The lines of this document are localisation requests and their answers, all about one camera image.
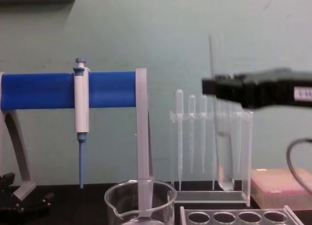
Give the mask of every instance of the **light green wall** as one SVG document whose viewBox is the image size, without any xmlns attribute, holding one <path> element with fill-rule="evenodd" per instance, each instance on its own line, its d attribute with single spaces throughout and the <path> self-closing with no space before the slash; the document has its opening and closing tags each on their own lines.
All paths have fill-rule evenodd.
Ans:
<svg viewBox="0 0 312 225">
<path fill-rule="evenodd" d="M 77 56 L 91 71 L 147 68 L 154 170 L 169 179 L 173 93 L 200 94 L 209 73 L 208 33 L 227 36 L 231 71 L 312 68 L 311 0 L 76 0 L 0 6 L 0 70 L 72 72 Z M 38 184 L 78 183 L 73 110 L 19 111 Z M 87 183 L 136 177 L 135 110 L 93 109 Z M 310 136 L 312 112 L 270 109 L 255 115 L 253 167 L 284 167 L 285 147 Z M 5 139 L 3 172 L 18 171 Z"/>
</svg>

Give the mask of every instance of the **blue pipette holder bar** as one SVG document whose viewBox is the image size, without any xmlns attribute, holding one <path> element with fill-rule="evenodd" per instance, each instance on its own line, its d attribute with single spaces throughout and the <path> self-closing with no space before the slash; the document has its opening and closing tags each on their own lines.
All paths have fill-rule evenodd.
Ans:
<svg viewBox="0 0 312 225">
<path fill-rule="evenodd" d="M 74 106 L 73 74 L 1 74 L 0 140 L 3 138 L 3 123 L 6 123 L 8 129 L 13 125 L 13 131 L 9 130 L 13 146 L 13 139 L 20 140 L 14 146 L 22 177 L 22 185 L 14 194 L 20 200 L 36 184 L 30 174 L 16 110 L 67 109 Z M 89 107 L 136 107 L 138 178 L 151 178 L 146 69 L 137 69 L 136 72 L 90 73 Z"/>
</svg>

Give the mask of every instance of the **plastic transfer pipette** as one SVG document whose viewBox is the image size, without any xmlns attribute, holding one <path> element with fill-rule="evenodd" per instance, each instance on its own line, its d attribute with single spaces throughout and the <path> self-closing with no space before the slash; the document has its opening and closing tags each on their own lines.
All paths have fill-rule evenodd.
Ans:
<svg viewBox="0 0 312 225">
<path fill-rule="evenodd" d="M 178 89 L 175 92 L 176 98 L 176 115 L 177 115 L 177 146 L 178 146 L 178 177 L 179 190 L 181 190 L 182 173 L 183 173 L 183 91 Z"/>
<path fill-rule="evenodd" d="M 200 121 L 201 121 L 201 163 L 203 173 L 205 173 L 205 151 L 206 151 L 206 114 L 207 114 L 207 97 L 203 95 L 200 99 Z"/>
<path fill-rule="evenodd" d="M 190 115 L 190 157 L 191 157 L 191 173 L 193 173 L 194 158 L 194 117 L 196 112 L 196 100 L 194 95 L 189 96 L 189 115 Z"/>
</svg>

